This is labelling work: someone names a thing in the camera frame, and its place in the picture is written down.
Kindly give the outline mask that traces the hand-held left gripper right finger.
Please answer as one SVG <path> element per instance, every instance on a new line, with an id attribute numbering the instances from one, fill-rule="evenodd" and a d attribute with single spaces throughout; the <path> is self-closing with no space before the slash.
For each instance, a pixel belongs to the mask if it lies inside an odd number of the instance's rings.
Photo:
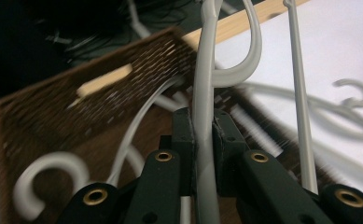
<path id="1" fill-rule="evenodd" d="M 237 161 L 246 151 L 245 140 L 231 116 L 216 109 L 213 120 L 216 190 L 221 197 L 237 195 Z"/>

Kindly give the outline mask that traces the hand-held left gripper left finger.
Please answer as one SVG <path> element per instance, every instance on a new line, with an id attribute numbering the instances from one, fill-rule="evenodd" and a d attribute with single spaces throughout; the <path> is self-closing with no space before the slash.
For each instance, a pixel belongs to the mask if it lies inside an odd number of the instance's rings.
<path id="1" fill-rule="evenodd" d="M 196 141 L 187 107 L 172 115 L 172 134 L 163 135 L 160 149 L 176 151 L 180 157 L 180 195 L 192 196 L 195 191 Z"/>

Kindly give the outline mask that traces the wooden table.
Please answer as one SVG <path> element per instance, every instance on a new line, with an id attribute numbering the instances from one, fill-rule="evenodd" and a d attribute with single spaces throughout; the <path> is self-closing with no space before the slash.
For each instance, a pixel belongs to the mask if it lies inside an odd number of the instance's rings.
<path id="1" fill-rule="evenodd" d="M 286 12 L 286 7 L 283 5 L 283 0 L 264 0 L 255 5 L 258 22 L 263 23 L 271 18 Z M 216 27 L 216 43 L 221 43 L 235 35 L 238 35 L 250 28 L 247 18 L 247 13 L 243 11 L 235 12 L 225 19 L 221 19 Z M 201 29 L 193 31 L 184 36 L 184 39 L 193 47 L 197 48 L 201 35 Z M 77 97 L 87 97 L 94 92 L 97 92 L 104 87 L 115 84 L 124 79 L 133 70 L 133 67 L 128 63 L 120 68 L 111 69 L 104 75 L 85 82 L 77 89 Z"/>

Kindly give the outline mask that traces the brown woven basket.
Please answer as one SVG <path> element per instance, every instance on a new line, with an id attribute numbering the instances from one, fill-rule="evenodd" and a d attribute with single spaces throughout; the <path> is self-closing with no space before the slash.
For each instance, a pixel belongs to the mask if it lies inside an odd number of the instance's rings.
<path id="1" fill-rule="evenodd" d="M 124 79 L 77 97 L 82 84 L 128 63 L 133 70 Z M 129 124 L 148 97 L 171 77 L 184 82 L 164 93 L 190 87 L 195 63 L 195 51 L 170 28 L 0 100 L 0 224 L 179 224 L 180 157 L 160 149 L 161 137 L 172 134 L 174 112 L 152 111 L 145 117 L 137 134 L 147 154 L 142 174 L 125 174 L 118 187 L 106 180 Z M 14 206 L 15 184 L 33 161 L 59 151 L 84 161 L 89 183 L 74 193 L 66 172 L 39 173 L 34 193 L 46 207 L 29 221 Z"/>

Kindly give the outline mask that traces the grey plastic hanger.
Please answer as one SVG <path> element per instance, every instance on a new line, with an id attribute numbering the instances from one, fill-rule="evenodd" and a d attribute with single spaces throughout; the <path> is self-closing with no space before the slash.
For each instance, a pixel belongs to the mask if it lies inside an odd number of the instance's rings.
<path id="1" fill-rule="evenodd" d="M 193 85 L 192 121 L 198 142 L 196 165 L 197 224 L 219 224 L 216 177 L 213 155 L 212 122 L 214 119 L 214 89 L 239 84 L 255 72 L 262 52 L 258 16 L 251 0 L 243 0 L 251 29 L 250 49 L 244 60 L 225 70 L 215 68 L 216 26 L 223 0 L 202 0 L 202 31 L 198 44 Z M 305 189 L 318 192 L 312 136 L 308 112 L 308 97 L 300 46 L 300 33 L 295 0 L 283 0 L 288 10 L 295 102 L 300 144 L 301 183 Z"/>
<path id="2" fill-rule="evenodd" d="M 175 112 L 182 104 L 173 103 L 166 99 L 162 94 L 173 87 L 181 85 L 184 82 L 180 76 L 171 77 L 161 84 L 146 100 L 137 114 L 134 116 L 123 139 L 120 143 L 119 150 L 112 164 L 110 175 L 106 180 L 107 184 L 115 187 L 120 178 L 120 171 L 123 163 L 127 161 L 133 168 L 136 176 L 142 174 L 145 164 L 142 155 L 132 145 L 133 137 L 139 124 L 147 113 L 148 109 L 156 104 L 168 111 Z M 88 166 L 84 161 L 73 153 L 53 152 L 41 156 L 33 161 L 20 175 L 13 189 L 13 201 L 17 212 L 25 219 L 32 221 L 39 217 L 44 211 L 46 204 L 40 200 L 34 193 L 33 183 L 35 177 L 48 169 L 60 169 L 66 172 L 73 181 L 73 192 L 77 193 L 83 187 L 86 187 L 90 180 Z"/>
<path id="3" fill-rule="evenodd" d="M 351 86 L 361 91 L 362 98 L 357 99 L 355 97 L 349 97 L 343 99 L 340 103 L 334 104 L 323 98 L 318 98 L 316 96 L 308 95 L 307 103 L 309 108 L 314 112 L 314 115 L 320 120 L 323 126 L 331 129 L 333 132 L 355 138 L 358 140 L 363 140 L 363 132 L 353 131 L 350 128 L 344 127 L 337 124 L 333 119 L 330 119 L 324 114 L 324 111 L 335 114 L 338 118 L 343 118 L 356 126 L 363 128 L 363 116 L 359 114 L 356 109 L 363 108 L 363 82 L 351 78 L 343 78 L 335 81 L 333 83 L 335 87 Z"/>

